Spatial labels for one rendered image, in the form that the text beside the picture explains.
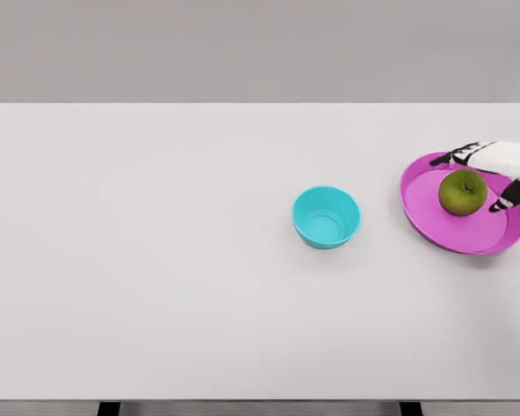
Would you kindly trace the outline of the green apple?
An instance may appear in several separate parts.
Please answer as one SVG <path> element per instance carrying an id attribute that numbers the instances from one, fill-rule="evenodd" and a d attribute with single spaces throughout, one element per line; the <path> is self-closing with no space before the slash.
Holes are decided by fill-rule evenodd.
<path id="1" fill-rule="evenodd" d="M 438 199 L 448 213 L 465 217 L 482 208 L 488 196 L 483 177 L 474 171 L 457 170 L 447 174 L 440 182 Z"/>

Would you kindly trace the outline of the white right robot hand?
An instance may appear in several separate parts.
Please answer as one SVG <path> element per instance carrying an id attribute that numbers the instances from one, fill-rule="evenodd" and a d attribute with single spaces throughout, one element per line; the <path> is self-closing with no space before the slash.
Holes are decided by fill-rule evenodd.
<path id="1" fill-rule="evenodd" d="M 480 172 L 512 179 L 489 212 L 505 211 L 520 205 L 520 143 L 512 141 L 473 142 L 451 150 L 429 162 L 430 166 L 456 163 Z"/>

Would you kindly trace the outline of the blue bowl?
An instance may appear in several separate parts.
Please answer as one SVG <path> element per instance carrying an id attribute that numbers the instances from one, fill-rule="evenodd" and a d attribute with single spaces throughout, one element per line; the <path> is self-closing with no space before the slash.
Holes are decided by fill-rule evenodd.
<path id="1" fill-rule="evenodd" d="M 295 199 L 291 218 L 297 234 L 318 250 L 337 248 L 361 227 L 361 209 L 345 191 L 332 186 L 311 187 Z"/>

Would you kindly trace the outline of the pink plate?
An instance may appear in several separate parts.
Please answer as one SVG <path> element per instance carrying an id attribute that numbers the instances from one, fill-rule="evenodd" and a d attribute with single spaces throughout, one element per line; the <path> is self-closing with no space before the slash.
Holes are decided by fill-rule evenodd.
<path id="1" fill-rule="evenodd" d="M 483 173 L 488 196 L 477 212 L 458 217 L 439 203 L 439 185 L 459 165 L 430 166 L 442 153 L 428 153 L 415 159 L 400 178 L 400 201 L 412 226 L 426 239 L 447 250 L 471 255 L 495 254 L 520 240 L 520 205 L 501 212 L 488 211 L 510 178 Z"/>

